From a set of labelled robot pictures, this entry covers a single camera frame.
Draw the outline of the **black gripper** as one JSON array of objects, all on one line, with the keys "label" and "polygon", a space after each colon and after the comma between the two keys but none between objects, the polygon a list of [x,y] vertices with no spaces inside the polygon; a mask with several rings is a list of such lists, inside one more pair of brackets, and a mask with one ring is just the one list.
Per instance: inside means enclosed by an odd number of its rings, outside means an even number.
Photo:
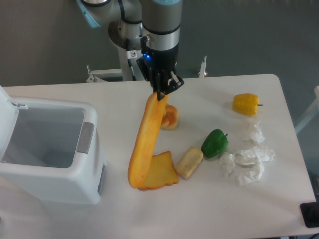
[{"label": "black gripper", "polygon": [[137,64],[143,77],[150,82],[153,92],[157,94],[157,100],[161,101],[165,95],[184,85],[184,80],[175,72],[178,45],[169,50],[161,51],[148,47],[147,43],[150,41],[149,35],[140,39],[142,57],[137,60]]}]

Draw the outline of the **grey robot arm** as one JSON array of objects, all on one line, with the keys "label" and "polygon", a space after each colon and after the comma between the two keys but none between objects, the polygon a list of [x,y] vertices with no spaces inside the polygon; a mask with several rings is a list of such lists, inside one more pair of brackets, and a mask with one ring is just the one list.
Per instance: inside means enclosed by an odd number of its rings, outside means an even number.
[{"label": "grey robot arm", "polygon": [[124,81],[146,80],[158,100],[184,84],[176,74],[181,0],[79,0],[92,27],[108,26]]}]

